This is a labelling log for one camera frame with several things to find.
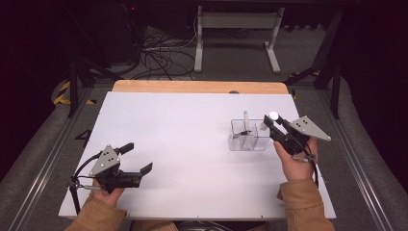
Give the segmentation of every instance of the white tabletop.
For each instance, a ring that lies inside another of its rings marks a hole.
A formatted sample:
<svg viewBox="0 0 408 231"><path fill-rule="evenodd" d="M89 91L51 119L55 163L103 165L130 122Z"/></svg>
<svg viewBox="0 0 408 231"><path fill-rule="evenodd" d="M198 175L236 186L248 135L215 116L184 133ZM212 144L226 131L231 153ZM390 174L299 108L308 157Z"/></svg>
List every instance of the white tabletop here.
<svg viewBox="0 0 408 231"><path fill-rule="evenodd" d="M107 144L135 144L120 156L120 169L137 172L150 163L153 169L139 188L126 189L118 201L131 219L284 218L276 194L286 179L272 141L264 151L229 150L230 121L242 119L243 111L250 119L270 111L289 121L298 118L289 94L109 92L79 165ZM94 163L81 175L88 175ZM319 180L326 217L335 218ZM81 178L81 183L90 185L91 180ZM78 190L81 206L88 195ZM76 216L70 192L59 215Z"/></svg>

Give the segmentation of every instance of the gray carpet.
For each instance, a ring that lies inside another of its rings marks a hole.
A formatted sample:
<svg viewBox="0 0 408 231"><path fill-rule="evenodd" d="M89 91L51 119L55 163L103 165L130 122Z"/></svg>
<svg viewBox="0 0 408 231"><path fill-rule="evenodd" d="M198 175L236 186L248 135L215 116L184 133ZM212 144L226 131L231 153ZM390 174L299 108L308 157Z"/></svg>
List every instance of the gray carpet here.
<svg viewBox="0 0 408 231"><path fill-rule="evenodd" d="M274 50L282 73L276 75L271 71L267 53L263 48L268 33L270 32L251 32L248 37L241 39L224 33L207 34L204 38L203 69L201 73L192 73L191 77L195 80L281 82L286 80L290 73L310 67L324 35L321 29L292 32L281 30ZM194 45L180 50L194 55ZM182 54L173 54L171 58L186 68L193 67L193 60ZM131 78L144 70L140 65L132 73L125 75L125 78ZM188 80L189 77L176 79ZM314 79L315 77L308 77L290 89L296 91L294 102L299 114L310 117L332 137L331 142L319 143L319 167L328 180L326 187L338 217L332 220L336 230L408 230L408 196L385 166L361 125L346 83L342 82L341 87L341 119L334 121L333 116L325 110L330 87L327 90L314 90L310 87ZM84 150L84 141L75 140L75 137L87 129L92 129L106 92L111 90L112 86L113 82L109 79L97 79L89 96L89 99L96 100L96 104L85 105L78 114L70 133L67 134L64 147L59 152L58 162L49 169L52 174L45 179L44 188L38 192L40 196L32 201L35 205L33 210L27 211L26 219L17 221L22 221L19 230L64 230L71 223L67 218L59 218L58 212L66 192L64 186L67 178L78 166ZM85 93L87 90L81 89L80 92ZM50 153L55 151L54 144L64 133L68 111L69 106L57 105L56 110L28 143L9 174L0 183L0 230L8 230L43 163L47 161ZM374 216L375 211L368 205L370 201L362 193L364 187L356 180L358 177L350 167L342 136L336 129L335 125L339 123L344 128L349 145L370 180L376 199L393 229L388 224L379 223ZM272 223L272 230L286 230L284 220ZM128 230L129 225L130 221L125 221L121 230Z"/></svg>

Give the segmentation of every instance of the wooden table edge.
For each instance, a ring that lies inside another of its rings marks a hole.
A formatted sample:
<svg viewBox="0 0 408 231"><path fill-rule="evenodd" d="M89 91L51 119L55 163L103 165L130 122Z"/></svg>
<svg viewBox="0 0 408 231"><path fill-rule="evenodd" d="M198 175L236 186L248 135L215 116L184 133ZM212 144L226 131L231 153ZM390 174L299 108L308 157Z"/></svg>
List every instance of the wooden table edge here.
<svg viewBox="0 0 408 231"><path fill-rule="evenodd" d="M258 93L288 94L283 83L272 82L223 82L223 81L167 81L167 80L118 80L112 91L116 92L189 92L189 93Z"/></svg>

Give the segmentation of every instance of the brown jacket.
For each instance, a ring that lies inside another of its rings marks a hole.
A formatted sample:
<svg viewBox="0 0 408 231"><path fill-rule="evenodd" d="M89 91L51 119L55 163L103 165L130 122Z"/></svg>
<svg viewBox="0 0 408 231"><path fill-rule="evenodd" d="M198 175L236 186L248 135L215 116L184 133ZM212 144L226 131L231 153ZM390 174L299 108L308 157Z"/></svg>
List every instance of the brown jacket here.
<svg viewBox="0 0 408 231"><path fill-rule="evenodd" d="M331 231L333 224L324 216L323 201L313 179L296 180L281 184L278 198L285 202L289 231ZM126 212L90 197L79 216L65 231L118 230ZM168 220L138 220L134 231L177 231ZM252 231L268 230L267 225Z"/></svg>

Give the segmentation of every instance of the person's left hand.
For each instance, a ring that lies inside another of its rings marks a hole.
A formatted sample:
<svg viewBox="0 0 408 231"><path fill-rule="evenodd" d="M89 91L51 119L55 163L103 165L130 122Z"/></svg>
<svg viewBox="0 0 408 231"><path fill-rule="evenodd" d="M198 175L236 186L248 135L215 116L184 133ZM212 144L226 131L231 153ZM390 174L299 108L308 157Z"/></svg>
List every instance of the person's left hand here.
<svg viewBox="0 0 408 231"><path fill-rule="evenodd" d="M101 187L98 181L95 179L93 179L92 184L93 186ZM116 207L117 201L119 200L120 196L123 194L124 191L125 189L114 189L111 193L108 193L106 191L92 190L90 191L90 195L104 202L105 204Z"/></svg>

